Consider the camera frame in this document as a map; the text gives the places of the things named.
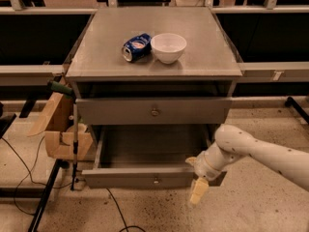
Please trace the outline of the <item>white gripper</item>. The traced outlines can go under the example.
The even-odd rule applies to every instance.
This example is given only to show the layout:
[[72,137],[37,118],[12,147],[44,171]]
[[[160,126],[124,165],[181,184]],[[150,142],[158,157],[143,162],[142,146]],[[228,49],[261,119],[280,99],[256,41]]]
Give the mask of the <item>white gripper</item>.
[[197,205],[209,189],[209,182],[214,181],[227,165],[238,159],[238,155],[226,152],[217,145],[211,145],[197,157],[187,158],[185,162],[193,167],[194,173],[199,177],[192,181],[190,203]]

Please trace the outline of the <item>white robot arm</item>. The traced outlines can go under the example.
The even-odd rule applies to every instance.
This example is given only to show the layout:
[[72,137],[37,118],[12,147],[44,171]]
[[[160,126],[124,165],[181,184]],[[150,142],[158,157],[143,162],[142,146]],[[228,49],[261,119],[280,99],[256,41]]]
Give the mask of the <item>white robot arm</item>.
[[208,190],[210,181],[217,179],[227,165],[242,157],[250,157],[297,186],[309,190],[308,153],[259,140],[240,128],[222,124],[206,151],[185,160],[197,175],[192,182],[190,203],[198,204]]

